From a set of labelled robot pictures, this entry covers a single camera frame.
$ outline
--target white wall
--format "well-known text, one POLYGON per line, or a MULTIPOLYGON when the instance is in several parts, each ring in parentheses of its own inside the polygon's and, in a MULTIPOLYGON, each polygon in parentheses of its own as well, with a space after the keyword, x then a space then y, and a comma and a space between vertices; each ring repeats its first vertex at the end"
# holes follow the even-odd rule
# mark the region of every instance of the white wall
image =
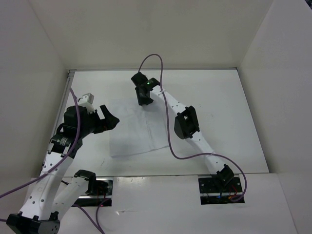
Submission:
POLYGON ((66 68, 237 67, 272 0, 30 0, 66 68), (145 67, 159 67, 157 59, 145 67))
MULTIPOLYGON (((0 2, 0 194, 38 175, 66 70, 30 4, 0 2)), ((18 212, 25 190, 0 200, 0 218, 18 212)), ((8 233, 4 223, 0 233, 8 233)))
POLYGON ((238 69, 269 169, 284 172, 299 234, 312 228, 311 40, 304 0, 274 0, 238 69))

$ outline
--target folded cloth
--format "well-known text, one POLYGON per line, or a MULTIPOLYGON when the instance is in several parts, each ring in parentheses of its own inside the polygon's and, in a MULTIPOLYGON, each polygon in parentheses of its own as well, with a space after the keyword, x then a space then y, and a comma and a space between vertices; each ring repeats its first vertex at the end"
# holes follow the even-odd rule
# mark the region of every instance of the folded cloth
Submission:
POLYGON ((168 147, 163 103, 139 106, 136 98, 109 101, 110 112, 120 119, 110 131, 110 156, 130 156, 168 147))

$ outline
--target purple cable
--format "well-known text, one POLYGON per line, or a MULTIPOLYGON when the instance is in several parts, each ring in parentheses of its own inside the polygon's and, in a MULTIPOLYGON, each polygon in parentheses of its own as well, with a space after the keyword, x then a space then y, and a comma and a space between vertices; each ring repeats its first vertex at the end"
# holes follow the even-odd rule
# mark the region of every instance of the purple cable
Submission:
MULTIPOLYGON (((79 114, 79 107, 78 107, 77 98, 76 98, 76 96, 75 96, 74 91, 73 91, 71 88, 69 89, 69 91, 71 92, 71 94, 72 94, 72 96, 73 96, 74 103, 75 103, 75 107, 76 107, 76 112, 77 112, 77 133, 76 133, 76 137, 75 137, 75 140, 74 140, 74 143, 73 143, 72 147, 69 149, 69 151, 67 152, 67 154, 66 154, 57 164, 55 164, 55 166, 52 167, 52 168, 48 171, 48 173, 51 173, 52 171, 54 171, 63 161, 65 161, 65 159, 66 159, 66 158, 71 154, 71 152, 74 150, 74 148, 75 148, 75 146, 76 146, 76 144, 77 144, 77 142, 78 142, 78 139, 79 139, 79 134, 80 134, 80 114, 79 114)), ((29 182, 27 182, 27 183, 25 183, 25 184, 23 184, 23 185, 21 185, 21 186, 19 186, 19 187, 17 187, 17 188, 14 188, 14 189, 12 189, 12 190, 10 190, 10 191, 4 193, 4 194, 1 194, 1 195, 0 195, 0 198, 3 198, 3 197, 5 197, 5 196, 7 196, 7 195, 9 195, 9 194, 11 194, 11 193, 13 193, 13 192, 16 192, 17 190, 23 189, 23 188, 27 187, 27 186, 30 185, 30 184, 33 184, 33 183, 35 183, 35 182, 37 182, 37 181, 39 181, 39 180, 42 180, 42 179, 45 178, 47 175, 48 175, 48 174, 43 174, 43 175, 39 176, 38 178, 36 178, 36 179, 34 179, 34 180, 32 180, 32 181, 29 181, 29 182)))
POLYGON ((98 229, 98 231, 102 234, 105 234, 104 231, 102 230, 102 228, 99 228, 96 223, 93 221, 93 219, 89 216, 89 214, 79 205, 74 204, 73 206, 78 207, 79 209, 82 210, 82 212, 84 212, 84 214, 88 217, 88 219, 91 221, 91 223, 98 229))
MULTIPOLYGON (((160 68, 160 90, 163 91, 163 88, 162 88, 162 72, 163 72, 163 62, 162 62, 162 58, 159 54, 150 54, 148 55, 141 63, 139 69, 138 69, 138 72, 140 72, 144 62, 146 59, 148 59, 150 56, 157 56, 159 59, 160 59, 160 65, 161 65, 161 68, 160 68)), ((171 151, 171 154, 176 158, 176 159, 180 159, 180 160, 184 160, 184 159, 190 159, 190 158, 193 158, 193 157, 198 157, 198 156, 204 156, 204 155, 213 155, 213 156, 217 156, 217 157, 221 157, 221 158, 224 158, 228 161, 230 161, 232 164, 234 164, 238 169, 239 171, 242 173, 243 177, 244 177, 244 181, 245 181, 245 188, 244 188, 244 191, 243 193, 240 195, 239 198, 237 199, 234 199, 232 198, 231 201, 233 202, 237 202, 239 201, 240 199, 242 199, 246 193, 246 190, 247 190, 247 179, 246 179, 246 176, 245 176, 245 173, 243 172, 243 170, 233 161, 231 160, 230 158, 228 157, 225 157, 223 155, 218 155, 218 154, 214 154, 214 153, 200 153, 200 154, 196 154, 196 155, 191 155, 191 156, 188 156, 188 157, 178 157, 174 151, 173 151, 173 148, 172 148, 172 145, 171 145, 171 140, 170 140, 170 128, 169 128, 169 112, 168 112, 168 103, 167 103, 167 99, 166 99, 166 95, 165 95, 165 92, 162 92, 162 95, 164 97, 164 101, 165 101, 165 107, 166 107, 166 120, 167 120, 167 136, 168 136, 168 144, 169 144, 169 148, 170 148, 170 151, 171 151)))
POLYGON ((102 230, 103 233, 104 233, 104 231, 103 231, 103 229, 101 228, 101 225, 99 224, 99 221, 98 221, 98 211, 99 211, 99 208, 101 207, 101 205, 102 205, 104 202, 108 201, 108 200, 110 200, 110 199, 108 198, 108 199, 103 200, 103 201, 97 206, 97 211, 96 211, 96 222, 97 222, 97 226, 102 230))

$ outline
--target purple wire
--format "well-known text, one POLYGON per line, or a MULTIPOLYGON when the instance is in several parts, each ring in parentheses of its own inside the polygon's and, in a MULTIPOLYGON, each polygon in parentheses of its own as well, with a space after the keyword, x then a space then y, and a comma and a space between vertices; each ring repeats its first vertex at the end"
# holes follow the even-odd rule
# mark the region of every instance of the purple wire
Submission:
POLYGON ((108 198, 108 199, 103 200, 103 201, 97 206, 97 211, 96 211, 96 222, 97 222, 97 226, 102 230, 103 233, 104 233, 104 231, 103 231, 103 229, 101 228, 101 225, 99 224, 99 221, 98 221, 98 211, 99 211, 99 208, 101 207, 101 205, 102 205, 104 202, 108 201, 108 200, 110 200, 110 199, 108 198))
POLYGON ((91 221, 91 223, 98 229, 98 231, 102 234, 105 234, 104 231, 102 230, 102 228, 99 228, 96 223, 93 221, 93 219, 89 216, 89 214, 79 205, 74 204, 73 206, 78 207, 79 209, 82 210, 82 212, 84 212, 84 214, 88 217, 88 219, 91 221))
MULTIPOLYGON (((160 59, 160 65, 161 65, 161 68, 160 68, 160 90, 163 91, 163 88, 162 88, 162 73, 163 73, 163 61, 162 61, 162 58, 159 54, 150 54, 148 55, 141 63, 139 69, 138 69, 138 72, 140 72, 144 62, 146 59, 148 59, 150 56, 157 56, 159 59, 160 59)), ((239 201, 240 199, 242 199, 246 193, 246 190, 247 190, 247 179, 246 179, 246 176, 245 176, 245 173, 243 172, 243 170, 233 161, 231 160, 230 158, 228 157, 225 157, 223 155, 218 155, 218 154, 214 154, 214 153, 200 153, 200 154, 196 154, 196 155, 191 155, 191 156, 187 156, 187 157, 178 157, 174 151, 173 151, 173 148, 172 148, 172 145, 171 145, 171 139, 170 139, 170 128, 169 128, 169 111, 168 111, 168 103, 167 103, 167 99, 166 99, 166 95, 165 95, 165 92, 162 92, 162 95, 164 97, 164 101, 165 101, 165 107, 166 107, 166 120, 167 120, 167 136, 168 136, 168 144, 169 144, 169 149, 171 151, 171 154, 176 158, 176 159, 180 159, 180 160, 184 160, 184 159, 190 159, 190 158, 193 158, 193 157, 198 157, 198 156, 204 156, 204 155, 212 155, 212 156, 217 156, 217 157, 221 157, 221 158, 224 158, 228 161, 230 161, 232 164, 234 164, 238 169, 239 171, 242 173, 243 177, 244 177, 244 180, 245 180, 245 188, 244 188, 244 191, 243 193, 240 195, 239 198, 237 199, 231 199, 231 201, 233 202, 237 202, 239 201)))
MULTIPOLYGON (((72 94, 72 96, 73 96, 74 103, 75 103, 75 107, 76 107, 76 112, 77 112, 77 132, 76 132, 76 137, 75 137, 75 140, 74 140, 74 143, 73 143, 72 147, 69 149, 69 151, 67 152, 67 154, 66 154, 57 164, 55 164, 54 167, 52 167, 50 170, 48 170, 48 173, 51 173, 52 171, 54 171, 63 161, 66 160, 66 158, 67 158, 67 157, 71 154, 71 152, 74 150, 74 148, 75 148, 75 146, 76 146, 76 144, 77 144, 77 142, 78 142, 78 139, 79 139, 79 134, 80 134, 80 114, 79 114, 79 107, 78 107, 77 98, 76 98, 76 96, 75 96, 74 91, 73 91, 71 88, 69 89, 69 91, 71 92, 71 94, 72 94)), ((25 183, 25 184, 23 184, 23 185, 21 185, 21 186, 19 186, 19 187, 17 187, 17 188, 14 188, 14 189, 12 189, 12 190, 10 190, 10 191, 4 193, 4 194, 1 194, 1 195, 0 195, 0 199, 3 198, 3 197, 5 197, 5 196, 7 196, 7 195, 9 195, 9 194, 11 194, 11 193, 16 192, 17 190, 20 190, 20 189, 23 189, 23 188, 27 187, 27 186, 30 185, 30 184, 33 184, 33 183, 35 183, 35 182, 37 182, 37 181, 39 181, 39 180, 42 180, 42 179, 45 178, 47 175, 48 175, 48 174, 43 174, 43 175, 39 176, 38 178, 36 178, 36 179, 34 179, 34 180, 32 180, 32 181, 29 181, 29 182, 27 182, 27 183, 25 183)))

